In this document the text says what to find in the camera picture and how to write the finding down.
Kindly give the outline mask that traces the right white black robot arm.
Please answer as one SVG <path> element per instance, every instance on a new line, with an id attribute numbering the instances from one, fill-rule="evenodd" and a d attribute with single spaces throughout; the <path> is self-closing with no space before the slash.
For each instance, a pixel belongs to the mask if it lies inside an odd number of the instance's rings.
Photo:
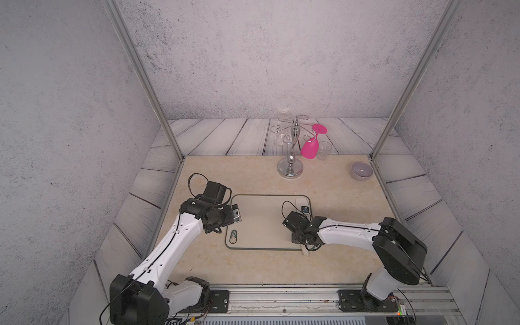
<path id="1" fill-rule="evenodd" d="M 380 223 L 347 223 L 326 217 L 310 219 L 298 210 L 283 218 L 283 226 L 309 251 L 344 245 L 377 254 L 382 266 L 367 277 L 360 291 L 365 304 L 380 306 L 400 286 L 415 286 L 426 279 L 427 246 L 394 218 L 386 217 Z"/>

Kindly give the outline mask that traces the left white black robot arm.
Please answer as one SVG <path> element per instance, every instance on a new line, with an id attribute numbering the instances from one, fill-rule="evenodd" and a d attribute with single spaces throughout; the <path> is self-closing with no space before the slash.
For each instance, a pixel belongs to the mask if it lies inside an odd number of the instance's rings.
<path id="1" fill-rule="evenodd" d="M 231 204 L 230 188 L 208 181 L 203 193 L 192 195 L 165 237 L 128 276 L 118 275 L 110 284 L 112 324 L 167 324 L 182 311 L 206 313 L 210 308 L 210 284 L 187 277 L 167 286 L 177 263 L 202 233 L 221 233 L 241 221 L 237 205 Z"/>

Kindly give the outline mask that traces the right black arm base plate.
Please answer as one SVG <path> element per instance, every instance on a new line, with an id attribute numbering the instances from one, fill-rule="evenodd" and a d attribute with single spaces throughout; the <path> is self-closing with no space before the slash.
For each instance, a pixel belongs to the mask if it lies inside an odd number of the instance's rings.
<path id="1" fill-rule="evenodd" d="M 361 290 L 340 290 L 338 295 L 339 310 L 342 312 L 397 313 L 399 311 L 398 299 L 393 295 L 383 300 L 378 300 Z"/>

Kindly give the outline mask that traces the cream plastic cleaver knife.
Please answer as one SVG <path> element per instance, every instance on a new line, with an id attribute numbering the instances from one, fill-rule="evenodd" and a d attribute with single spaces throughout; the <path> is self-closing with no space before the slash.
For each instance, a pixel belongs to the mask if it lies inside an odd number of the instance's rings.
<path id="1" fill-rule="evenodd" d="M 296 206 L 298 208 L 298 210 L 301 212 L 301 207 L 302 206 L 309 206 L 307 200 L 304 200 L 304 199 L 297 199 L 296 200 Z M 310 220 L 311 219 L 311 214 L 310 215 L 305 215 L 305 217 Z M 300 248 L 301 248 L 301 251 L 302 251 L 302 254 L 305 256 L 305 257 L 309 257 L 310 256 L 310 252 L 307 250 L 307 247 L 303 244 L 300 244 Z"/>

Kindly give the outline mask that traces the beige cutting board green rim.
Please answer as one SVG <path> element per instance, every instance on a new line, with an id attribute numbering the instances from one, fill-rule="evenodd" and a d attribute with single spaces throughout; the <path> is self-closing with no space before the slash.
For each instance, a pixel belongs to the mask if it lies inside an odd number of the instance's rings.
<path id="1" fill-rule="evenodd" d="M 283 220 L 292 211 L 298 211 L 297 199 L 311 200 L 304 195 L 237 194 L 242 221 L 227 227 L 225 245 L 231 250 L 299 251 L 300 244 L 291 242 L 291 231 Z"/>

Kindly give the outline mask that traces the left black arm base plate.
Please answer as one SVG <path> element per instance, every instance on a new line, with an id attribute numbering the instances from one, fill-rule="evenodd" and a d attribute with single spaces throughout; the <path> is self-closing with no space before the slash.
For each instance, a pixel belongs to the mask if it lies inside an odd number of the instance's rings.
<path id="1" fill-rule="evenodd" d="M 226 314 L 230 301 L 230 291 L 210 290 L 203 292 L 198 303 L 189 307 L 191 313 Z"/>

